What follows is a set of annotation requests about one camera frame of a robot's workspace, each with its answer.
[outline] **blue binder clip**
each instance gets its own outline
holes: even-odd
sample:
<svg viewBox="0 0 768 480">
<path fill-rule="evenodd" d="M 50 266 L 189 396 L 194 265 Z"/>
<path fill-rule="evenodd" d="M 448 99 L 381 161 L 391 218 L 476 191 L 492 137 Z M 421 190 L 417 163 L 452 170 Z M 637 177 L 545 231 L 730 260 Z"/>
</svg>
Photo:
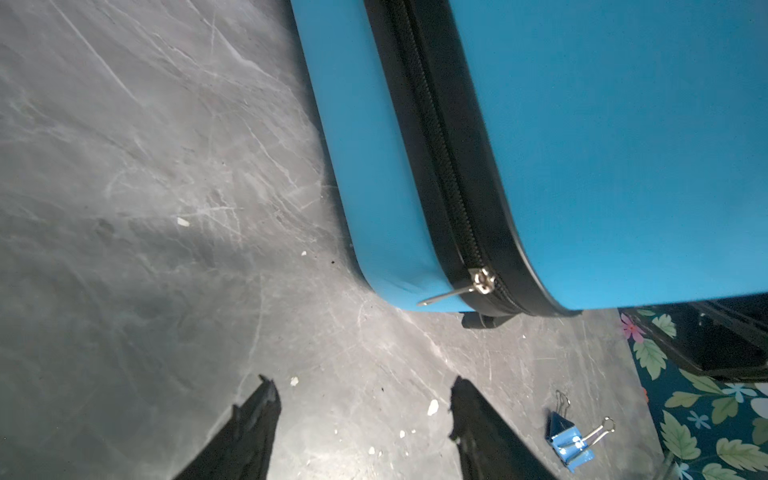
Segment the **blue binder clip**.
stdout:
<svg viewBox="0 0 768 480">
<path fill-rule="evenodd" d="M 579 465 L 589 462 L 594 458 L 592 446 L 603 439 L 607 434 L 616 430 L 616 422 L 610 417 L 605 417 L 603 422 L 589 435 L 581 436 L 581 432 L 570 420 L 565 419 L 565 414 L 571 407 L 571 401 L 561 391 L 557 391 L 558 406 L 549 418 L 549 433 L 547 440 L 554 451 L 562 460 L 568 470 L 574 472 Z M 597 435 L 593 442 L 589 439 Z"/>
</svg>

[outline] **zipper pull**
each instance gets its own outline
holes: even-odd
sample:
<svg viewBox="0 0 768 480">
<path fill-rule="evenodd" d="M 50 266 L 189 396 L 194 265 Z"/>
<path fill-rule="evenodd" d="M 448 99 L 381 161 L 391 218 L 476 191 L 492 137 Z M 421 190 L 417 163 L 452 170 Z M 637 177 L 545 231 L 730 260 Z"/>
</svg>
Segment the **zipper pull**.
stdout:
<svg viewBox="0 0 768 480">
<path fill-rule="evenodd" d="M 431 296 L 426 300 L 419 302 L 419 306 L 432 305 L 434 302 L 439 302 L 454 295 L 461 295 L 462 293 L 477 292 L 482 295 L 488 295 L 495 288 L 494 282 L 496 275 L 493 275 L 491 271 L 485 267 L 483 268 L 471 268 L 469 269 L 469 276 L 472 278 L 472 285 L 457 288 L 452 292 L 443 293 L 442 295 Z"/>
</svg>

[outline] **gray marble surface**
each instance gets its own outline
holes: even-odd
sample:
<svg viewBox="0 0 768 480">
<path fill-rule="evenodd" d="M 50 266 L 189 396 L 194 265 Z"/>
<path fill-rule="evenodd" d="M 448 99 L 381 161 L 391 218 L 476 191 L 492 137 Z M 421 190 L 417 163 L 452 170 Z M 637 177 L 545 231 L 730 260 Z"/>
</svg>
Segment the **gray marble surface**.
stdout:
<svg viewBox="0 0 768 480">
<path fill-rule="evenodd" d="M 0 478 L 171 478 L 259 373 L 271 478 L 459 478 L 457 374 L 562 478 L 649 478 L 616 312 L 473 332 L 384 304 L 317 118 L 286 2 L 0 0 Z M 576 475 L 555 389 L 618 424 Z"/>
</svg>

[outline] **dark green floral cloth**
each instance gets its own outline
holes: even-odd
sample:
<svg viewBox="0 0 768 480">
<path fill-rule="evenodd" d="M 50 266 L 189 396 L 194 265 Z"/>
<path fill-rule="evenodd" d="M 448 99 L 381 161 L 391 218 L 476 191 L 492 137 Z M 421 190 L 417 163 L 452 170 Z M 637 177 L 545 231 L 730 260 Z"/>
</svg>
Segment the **dark green floral cloth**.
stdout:
<svg viewBox="0 0 768 480">
<path fill-rule="evenodd" d="M 684 372 L 636 326 L 645 316 L 668 336 L 676 321 L 663 307 L 621 309 L 648 408 L 680 480 L 768 479 L 768 383 L 722 383 Z"/>
</svg>

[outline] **red flower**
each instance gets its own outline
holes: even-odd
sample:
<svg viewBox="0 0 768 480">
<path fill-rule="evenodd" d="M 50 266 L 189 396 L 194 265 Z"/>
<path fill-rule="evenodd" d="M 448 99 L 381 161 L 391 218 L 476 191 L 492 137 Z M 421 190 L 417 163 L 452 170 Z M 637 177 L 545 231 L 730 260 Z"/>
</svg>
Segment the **red flower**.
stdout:
<svg viewBox="0 0 768 480">
<path fill-rule="evenodd" d="M 621 328 L 624 330 L 624 338 L 629 340 L 629 337 L 632 337 L 635 342 L 642 343 L 643 333 L 640 331 L 639 328 L 637 328 L 637 325 L 635 325 L 632 322 L 632 319 L 623 313 L 621 314 Z"/>
</svg>

